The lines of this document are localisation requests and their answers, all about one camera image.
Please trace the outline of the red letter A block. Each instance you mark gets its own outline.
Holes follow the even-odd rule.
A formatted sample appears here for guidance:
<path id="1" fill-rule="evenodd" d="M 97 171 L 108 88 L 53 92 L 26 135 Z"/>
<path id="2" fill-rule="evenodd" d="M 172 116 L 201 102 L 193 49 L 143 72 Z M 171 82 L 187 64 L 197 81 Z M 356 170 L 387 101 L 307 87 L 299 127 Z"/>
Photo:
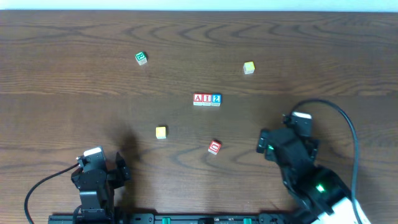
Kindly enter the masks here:
<path id="1" fill-rule="evenodd" d="M 203 105 L 203 95 L 201 93 L 193 94 L 193 105 L 202 106 Z"/>

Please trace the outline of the blue number 2 block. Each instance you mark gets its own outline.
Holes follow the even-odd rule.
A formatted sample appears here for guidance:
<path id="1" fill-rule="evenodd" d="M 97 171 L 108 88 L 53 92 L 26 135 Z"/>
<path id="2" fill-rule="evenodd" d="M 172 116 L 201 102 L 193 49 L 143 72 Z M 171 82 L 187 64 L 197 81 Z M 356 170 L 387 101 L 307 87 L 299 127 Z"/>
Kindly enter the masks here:
<path id="1" fill-rule="evenodd" d="M 221 105 L 221 95 L 220 94 L 212 94 L 211 105 L 212 106 L 220 106 Z"/>

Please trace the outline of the red letter I block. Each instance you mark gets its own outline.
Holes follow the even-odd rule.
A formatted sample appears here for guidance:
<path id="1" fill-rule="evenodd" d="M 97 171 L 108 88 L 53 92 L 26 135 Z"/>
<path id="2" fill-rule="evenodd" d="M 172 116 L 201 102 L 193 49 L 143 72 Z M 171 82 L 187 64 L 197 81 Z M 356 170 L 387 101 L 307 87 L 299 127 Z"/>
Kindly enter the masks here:
<path id="1" fill-rule="evenodd" d="M 202 105 L 211 106 L 212 104 L 212 94 L 204 93 L 202 94 Z"/>

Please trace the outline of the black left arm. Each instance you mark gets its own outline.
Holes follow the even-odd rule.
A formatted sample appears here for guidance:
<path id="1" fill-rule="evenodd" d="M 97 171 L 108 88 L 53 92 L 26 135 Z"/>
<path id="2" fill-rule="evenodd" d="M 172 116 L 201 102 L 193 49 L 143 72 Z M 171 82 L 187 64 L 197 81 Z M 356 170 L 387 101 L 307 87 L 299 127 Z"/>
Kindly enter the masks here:
<path id="1" fill-rule="evenodd" d="M 77 157 L 79 168 L 71 181 L 79 190 L 81 205 L 72 215 L 73 223 L 119 223 L 120 209 L 114 206 L 114 190 L 131 178 L 124 158 L 117 153 L 116 168 L 109 170 L 103 151 Z"/>

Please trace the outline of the yellow top block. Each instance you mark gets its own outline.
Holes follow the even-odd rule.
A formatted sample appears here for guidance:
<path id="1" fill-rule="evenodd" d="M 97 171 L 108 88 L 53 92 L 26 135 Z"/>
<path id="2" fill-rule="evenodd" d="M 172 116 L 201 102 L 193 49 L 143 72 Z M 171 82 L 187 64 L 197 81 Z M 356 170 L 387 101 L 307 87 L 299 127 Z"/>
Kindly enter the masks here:
<path id="1" fill-rule="evenodd" d="M 254 73 L 255 71 L 255 65 L 253 61 L 250 62 L 245 62 L 243 65 L 243 72 L 245 75 L 249 75 Z"/>

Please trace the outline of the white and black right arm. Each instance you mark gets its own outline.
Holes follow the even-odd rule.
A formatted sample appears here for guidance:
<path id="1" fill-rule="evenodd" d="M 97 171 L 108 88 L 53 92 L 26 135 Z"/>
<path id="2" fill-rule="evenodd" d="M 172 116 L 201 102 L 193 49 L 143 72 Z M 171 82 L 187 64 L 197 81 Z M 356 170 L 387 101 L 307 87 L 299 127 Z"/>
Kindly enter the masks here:
<path id="1" fill-rule="evenodd" d="M 257 152 L 275 162 L 299 204 L 298 223 L 369 223 L 351 189 L 331 169 L 316 165 L 319 140 L 293 128 L 260 132 Z"/>

